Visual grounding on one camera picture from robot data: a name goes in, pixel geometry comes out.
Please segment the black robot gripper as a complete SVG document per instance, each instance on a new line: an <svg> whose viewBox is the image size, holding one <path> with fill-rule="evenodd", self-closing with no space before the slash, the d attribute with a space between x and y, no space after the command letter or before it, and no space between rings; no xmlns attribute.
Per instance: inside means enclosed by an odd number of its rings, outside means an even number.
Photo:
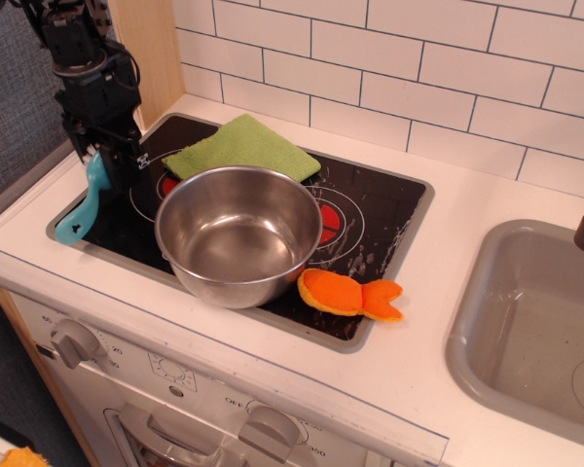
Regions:
<svg viewBox="0 0 584 467"><path fill-rule="evenodd" d="M112 189L125 192L150 164L133 113L140 105L140 70L125 48L103 48L79 66L54 66L63 83L55 98L62 123L83 165L98 149Z"/></svg>

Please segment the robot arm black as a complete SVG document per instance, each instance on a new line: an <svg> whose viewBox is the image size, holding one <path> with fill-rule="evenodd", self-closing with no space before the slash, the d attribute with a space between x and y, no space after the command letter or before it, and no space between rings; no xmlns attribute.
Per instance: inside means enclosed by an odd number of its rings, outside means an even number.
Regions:
<svg viewBox="0 0 584 467"><path fill-rule="evenodd" d="M0 195L64 139L114 188L137 180L140 71L111 26L104 1L0 1Z"/></svg>

